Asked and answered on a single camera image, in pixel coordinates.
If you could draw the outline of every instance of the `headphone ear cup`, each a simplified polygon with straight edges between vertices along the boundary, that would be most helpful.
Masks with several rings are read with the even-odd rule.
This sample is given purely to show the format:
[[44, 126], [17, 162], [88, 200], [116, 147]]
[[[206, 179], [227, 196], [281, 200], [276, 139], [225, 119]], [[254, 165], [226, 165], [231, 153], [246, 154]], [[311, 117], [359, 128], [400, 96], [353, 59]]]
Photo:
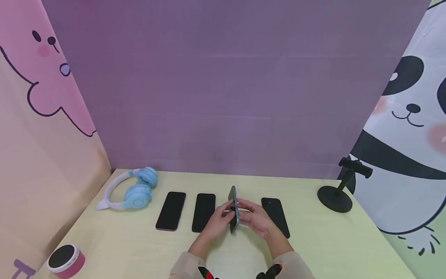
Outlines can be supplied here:
[[152, 190], [146, 184], [136, 184], [127, 189], [124, 194], [125, 208], [142, 208], [152, 199]]
[[139, 183], [146, 184], [150, 188], [158, 183], [158, 172], [152, 167], [140, 169], [135, 176]]

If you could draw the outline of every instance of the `blue headphones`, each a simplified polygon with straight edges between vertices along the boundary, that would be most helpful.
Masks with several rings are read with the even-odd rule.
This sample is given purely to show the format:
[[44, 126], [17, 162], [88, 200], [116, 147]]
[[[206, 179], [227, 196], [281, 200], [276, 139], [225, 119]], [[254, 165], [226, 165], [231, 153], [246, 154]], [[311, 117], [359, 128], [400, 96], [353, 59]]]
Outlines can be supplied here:
[[[119, 183], [123, 182], [129, 177], [136, 176], [139, 184], [129, 187], [124, 194], [124, 201], [120, 203], [113, 203], [110, 201], [110, 196], [113, 190]], [[135, 169], [132, 171], [127, 171], [115, 179], [113, 179], [110, 184], [107, 185], [104, 192], [104, 199], [101, 200], [98, 205], [96, 205], [96, 210], [103, 210], [106, 208], [113, 209], [139, 209], [146, 204], [152, 198], [151, 188], [155, 187], [158, 182], [158, 173], [155, 169], [151, 167], [145, 167], [143, 169]]]

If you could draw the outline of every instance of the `finger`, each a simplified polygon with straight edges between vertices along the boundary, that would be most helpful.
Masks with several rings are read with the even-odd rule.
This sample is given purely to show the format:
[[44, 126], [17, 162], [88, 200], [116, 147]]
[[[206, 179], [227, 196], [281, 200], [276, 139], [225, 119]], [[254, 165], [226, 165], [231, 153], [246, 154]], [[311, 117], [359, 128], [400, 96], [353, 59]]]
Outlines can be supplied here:
[[240, 219], [240, 224], [249, 227], [249, 222], [246, 221], [246, 220], [241, 220], [241, 219]]
[[237, 206], [238, 206], [239, 208], [241, 208], [241, 209], [246, 209], [246, 210], [251, 211], [251, 210], [248, 208], [248, 206], [246, 206], [246, 205], [238, 204]]
[[237, 202], [252, 212], [254, 212], [257, 208], [260, 207], [260, 205], [250, 202], [249, 200], [237, 199]]
[[235, 211], [231, 211], [228, 212], [228, 214], [223, 218], [225, 220], [226, 224], [229, 224], [229, 222], [231, 222], [231, 220], [234, 218], [235, 216]]
[[239, 211], [239, 217], [242, 220], [251, 221], [252, 213], [249, 211]]
[[225, 202], [224, 204], [220, 205], [219, 207], [217, 207], [215, 209], [216, 212], [219, 212], [220, 214], [223, 213], [223, 211], [229, 209], [231, 207], [231, 205], [234, 204], [234, 200], [228, 200], [227, 202]]

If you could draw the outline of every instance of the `smartphone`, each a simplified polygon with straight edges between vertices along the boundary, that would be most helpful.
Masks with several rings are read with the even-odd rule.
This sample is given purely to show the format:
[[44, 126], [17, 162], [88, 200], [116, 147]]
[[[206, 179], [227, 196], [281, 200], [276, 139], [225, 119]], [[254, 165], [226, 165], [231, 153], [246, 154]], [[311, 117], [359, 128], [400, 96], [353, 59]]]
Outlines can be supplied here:
[[234, 200], [233, 204], [231, 205], [231, 210], [235, 211], [235, 216], [231, 220], [231, 222], [229, 222], [229, 228], [231, 230], [231, 233], [233, 233], [240, 223], [239, 206], [237, 204], [237, 195], [235, 193], [235, 186], [232, 186], [231, 191], [229, 192], [229, 195], [227, 196], [227, 200]]
[[184, 200], [186, 193], [183, 192], [169, 192], [158, 217], [156, 229], [175, 231], [178, 229], [180, 222], [181, 211], [183, 211]]
[[195, 203], [192, 231], [194, 233], [200, 233], [201, 231], [203, 231], [214, 211], [215, 195], [199, 193], [197, 195], [197, 202]]
[[262, 198], [262, 207], [268, 213], [269, 218], [276, 224], [286, 238], [290, 237], [288, 224], [283, 213], [282, 203], [279, 199]]

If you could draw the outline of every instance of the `blue smartphone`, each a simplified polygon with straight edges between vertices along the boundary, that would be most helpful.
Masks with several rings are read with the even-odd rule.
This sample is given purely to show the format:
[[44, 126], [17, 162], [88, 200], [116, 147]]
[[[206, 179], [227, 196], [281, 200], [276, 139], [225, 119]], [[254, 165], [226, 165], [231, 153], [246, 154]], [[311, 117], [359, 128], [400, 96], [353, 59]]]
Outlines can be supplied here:
[[237, 195], [235, 193], [235, 186], [232, 186], [231, 191], [227, 196], [227, 200], [234, 200], [234, 203], [231, 205], [231, 210], [235, 211], [235, 217], [231, 220], [231, 222], [229, 222], [231, 233], [233, 233], [240, 223], [239, 206], [237, 205]]

